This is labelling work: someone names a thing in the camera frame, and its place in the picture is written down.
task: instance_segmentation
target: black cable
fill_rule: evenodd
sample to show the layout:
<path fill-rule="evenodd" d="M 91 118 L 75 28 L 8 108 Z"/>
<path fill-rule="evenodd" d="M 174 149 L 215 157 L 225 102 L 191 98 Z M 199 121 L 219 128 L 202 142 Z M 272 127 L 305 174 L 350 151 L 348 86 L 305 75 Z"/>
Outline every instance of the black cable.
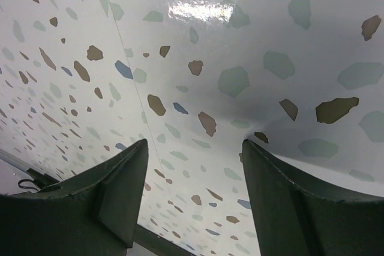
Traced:
<path fill-rule="evenodd" d="M 17 185 L 19 186 L 19 188 L 22 188 L 22 189 L 32 189 L 32 190 L 36 190 L 36 192 L 38 192 L 38 189 L 37 189 L 36 187 L 23 186 L 23 185 L 21 185 L 21 184 L 24 183 L 24 182 L 31 182 L 31 183 L 35 184 L 34 181 L 31 180 L 31 179 L 22 179 L 22 180 L 20 180 L 20 181 L 17 183 Z"/>

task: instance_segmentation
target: gray floor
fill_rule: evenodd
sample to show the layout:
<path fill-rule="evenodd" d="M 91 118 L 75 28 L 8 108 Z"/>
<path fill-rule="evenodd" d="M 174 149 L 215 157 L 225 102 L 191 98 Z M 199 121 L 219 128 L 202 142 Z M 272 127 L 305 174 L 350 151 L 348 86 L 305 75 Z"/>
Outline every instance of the gray floor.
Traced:
<path fill-rule="evenodd" d="M 21 179 L 31 179 L 31 177 L 21 170 L 9 165 L 0 159 L 0 194 L 17 194 L 28 190 L 21 189 L 17 183 Z M 31 183 L 24 183 L 25 186 L 33 186 Z M 127 256 L 156 256 L 139 244 L 134 244 L 132 249 L 129 249 Z"/>

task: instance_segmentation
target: black wire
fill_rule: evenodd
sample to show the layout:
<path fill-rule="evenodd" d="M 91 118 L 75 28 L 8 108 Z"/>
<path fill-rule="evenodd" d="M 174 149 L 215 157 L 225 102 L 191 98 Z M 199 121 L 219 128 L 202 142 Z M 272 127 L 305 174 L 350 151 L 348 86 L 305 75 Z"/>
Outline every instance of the black wire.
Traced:
<path fill-rule="evenodd" d="M 22 179 L 22 180 L 20 180 L 20 181 L 17 183 L 17 185 L 18 185 L 20 188 L 22 188 L 22 189 L 31 189 L 31 190 L 36 190 L 36 192 L 38 192 L 38 189 L 37 189 L 36 187 L 23 186 L 23 185 L 21 185 L 21 183 L 24 183 L 24 182 L 31 182 L 31 183 L 35 184 L 34 181 L 31 180 L 31 179 Z"/>

